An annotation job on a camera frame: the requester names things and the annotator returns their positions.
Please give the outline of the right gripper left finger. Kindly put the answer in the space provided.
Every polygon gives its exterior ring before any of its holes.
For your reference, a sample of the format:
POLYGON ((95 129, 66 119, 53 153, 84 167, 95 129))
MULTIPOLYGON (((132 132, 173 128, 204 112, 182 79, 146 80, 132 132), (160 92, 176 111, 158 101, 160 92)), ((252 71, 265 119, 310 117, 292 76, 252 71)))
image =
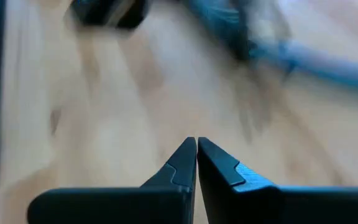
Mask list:
POLYGON ((193 224, 197 145, 186 138, 140 187, 59 188, 36 196, 28 224, 193 224))

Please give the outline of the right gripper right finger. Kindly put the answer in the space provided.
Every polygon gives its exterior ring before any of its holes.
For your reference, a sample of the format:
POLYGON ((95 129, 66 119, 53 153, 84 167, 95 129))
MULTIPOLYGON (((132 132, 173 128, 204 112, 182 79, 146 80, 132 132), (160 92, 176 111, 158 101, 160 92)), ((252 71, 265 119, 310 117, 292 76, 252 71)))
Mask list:
POLYGON ((277 185, 200 137, 209 224, 358 224, 358 187, 277 185))

